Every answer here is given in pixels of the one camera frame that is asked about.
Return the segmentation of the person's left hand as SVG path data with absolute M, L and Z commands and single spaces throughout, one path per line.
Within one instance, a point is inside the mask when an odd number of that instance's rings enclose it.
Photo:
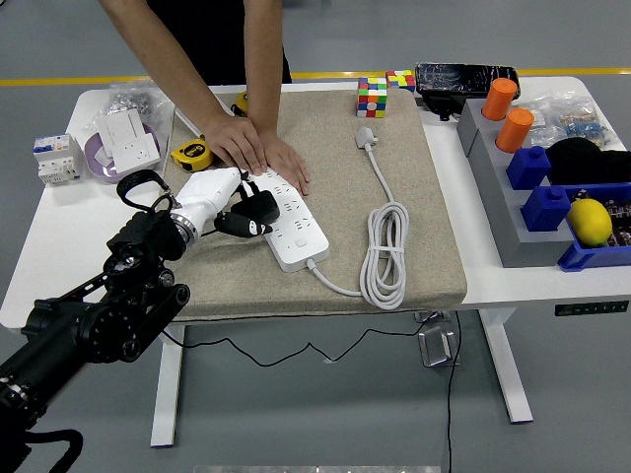
M 297 151 L 273 132 L 260 132 L 259 139 L 266 163 L 303 196 L 309 195 L 311 178 Z

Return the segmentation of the person's right hand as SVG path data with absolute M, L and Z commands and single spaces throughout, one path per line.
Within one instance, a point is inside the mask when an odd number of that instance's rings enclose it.
M 267 169 L 262 144 L 251 122 L 220 112 L 198 125 L 211 152 L 229 167 L 260 175 Z

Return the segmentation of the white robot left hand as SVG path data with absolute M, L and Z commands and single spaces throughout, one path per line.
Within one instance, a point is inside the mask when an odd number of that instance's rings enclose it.
M 208 222 L 216 232 L 250 238 L 271 233 L 271 224 L 280 217 L 271 192 L 259 189 L 247 172 L 235 168 L 193 174 L 176 202 L 172 219 L 188 246 L 199 240 Z

